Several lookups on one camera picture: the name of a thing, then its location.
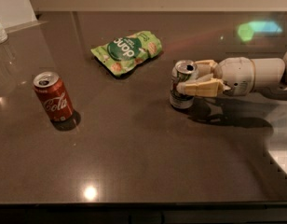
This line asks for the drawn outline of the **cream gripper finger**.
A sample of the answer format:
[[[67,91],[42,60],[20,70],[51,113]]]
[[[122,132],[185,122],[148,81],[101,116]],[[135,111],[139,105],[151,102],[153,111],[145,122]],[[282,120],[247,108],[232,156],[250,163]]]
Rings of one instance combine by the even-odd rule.
[[[214,60],[195,61],[195,64],[198,67],[199,77],[204,77],[208,74],[212,74],[214,72],[215,67],[217,66],[217,62]]]
[[[189,96],[198,97],[216,97],[224,91],[229,91],[230,87],[227,86],[220,78],[215,78],[213,74],[208,74],[198,79],[189,79],[184,82],[179,82],[176,90]]]

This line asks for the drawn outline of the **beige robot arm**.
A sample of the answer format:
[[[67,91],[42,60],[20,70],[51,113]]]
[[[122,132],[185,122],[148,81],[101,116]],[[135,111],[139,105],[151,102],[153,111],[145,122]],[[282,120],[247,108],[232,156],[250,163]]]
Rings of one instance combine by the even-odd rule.
[[[278,89],[287,84],[287,52],[281,58],[249,59],[227,58],[217,63],[214,60],[197,61],[201,69],[197,77],[180,82],[176,90],[189,96],[216,97],[246,96],[263,89]]]

